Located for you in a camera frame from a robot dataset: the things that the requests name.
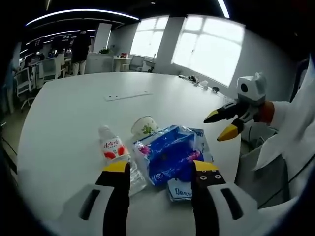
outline white table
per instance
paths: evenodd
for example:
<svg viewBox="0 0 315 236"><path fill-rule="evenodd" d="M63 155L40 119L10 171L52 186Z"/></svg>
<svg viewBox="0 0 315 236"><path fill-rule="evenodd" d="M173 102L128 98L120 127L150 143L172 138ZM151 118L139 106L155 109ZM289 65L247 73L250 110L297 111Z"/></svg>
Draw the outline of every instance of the white table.
<svg viewBox="0 0 315 236"><path fill-rule="evenodd" d="M131 90L153 95L105 101ZM104 166L97 129L109 125L123 141L140 117L151 115L160 127L180 124L204 129L214 164L234 181L240 137L218 142L231 121L203 124L227 102L222 95L194 87L177 76L141 72L97 73L47 82L25 120L18 149L18 182L24 199L43 220L56 219L63 204L84 185L95 183ZM171 203L165 190L149 186L130 199L130 236L194 235L189 202Z"/></svg>
<svg viewBox="0 0 315 236"><path fill-rule="evenodd" d="M114 57L113 60L116 61L115 71L120 72L120 68L121 68L122 64L126 64L128 60L131 60L131 58Z"/></svg>

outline plastic bottle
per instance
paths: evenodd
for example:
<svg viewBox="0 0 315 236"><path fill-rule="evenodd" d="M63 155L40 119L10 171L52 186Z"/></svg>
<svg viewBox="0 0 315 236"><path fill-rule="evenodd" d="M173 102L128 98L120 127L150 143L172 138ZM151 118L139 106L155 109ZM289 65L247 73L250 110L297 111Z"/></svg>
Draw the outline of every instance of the plastic bottle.
<svg viewBox="0 0 315 236"><path fill-rule="evenodd" d="M147 184L137 168L137 164L130 156L126 146L121 139L115 135L107 125L103 125L98 129L101 140L102 153L106 159L107 165L117 161L130 162L130 191L129 195L133 195L141 191Z"/></svg>

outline blue package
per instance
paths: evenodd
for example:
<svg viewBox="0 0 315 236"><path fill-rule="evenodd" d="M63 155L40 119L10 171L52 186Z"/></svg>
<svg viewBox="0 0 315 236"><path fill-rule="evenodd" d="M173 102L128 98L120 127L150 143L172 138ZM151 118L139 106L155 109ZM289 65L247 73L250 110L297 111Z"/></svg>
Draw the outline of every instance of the blue package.
<svg viewBox="0 0 315 236"><path fill-rule="evenodd" d="M152 183L166 184L175 177L180 181L190 181L192 161L203 161L202 153L194 146L196 134L182 126L172 125L160 131L159 135L139 149L148 160Z"/></svg>

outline window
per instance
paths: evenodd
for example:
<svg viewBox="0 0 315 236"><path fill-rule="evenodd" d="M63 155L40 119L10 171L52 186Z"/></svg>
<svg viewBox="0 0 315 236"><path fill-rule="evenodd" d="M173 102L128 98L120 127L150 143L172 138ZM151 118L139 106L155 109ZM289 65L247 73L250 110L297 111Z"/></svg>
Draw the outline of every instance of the window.
<svg viewBox="0 0 315 236"><path fill-rule="evenodd" d="M156 57L168 16L142 20L133 38L130 53L145 57Z"/></svg>
<svg viewBox="0 0 315 236"><path fill-rule="evenodd" d="M172 62L229 86L241 53L244 26L215 17L188 16Z"/></svg>

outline ceiling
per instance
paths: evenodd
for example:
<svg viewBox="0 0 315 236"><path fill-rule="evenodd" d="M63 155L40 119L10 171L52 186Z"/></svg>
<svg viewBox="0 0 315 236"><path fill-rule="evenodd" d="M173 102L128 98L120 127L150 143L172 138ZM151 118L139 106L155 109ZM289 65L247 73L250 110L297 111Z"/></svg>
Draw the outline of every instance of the ceiling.
<svg viewBox="0 0 315 236"><path fill-rule="evenodd" d="M89 8L117 11L139 19L158 15L171 17L202 14L224 17L217 0L50 0L25 17L25 24L56 11ZM307 55L305 32L309 30L307 0L224 0L230 19L246 25L288 52L294 59ZM72 30L96 30L99 22L111 22L112 29L138 22L124 16L98 12L72 12L36 21L27 27L23 42Z"/></svg>

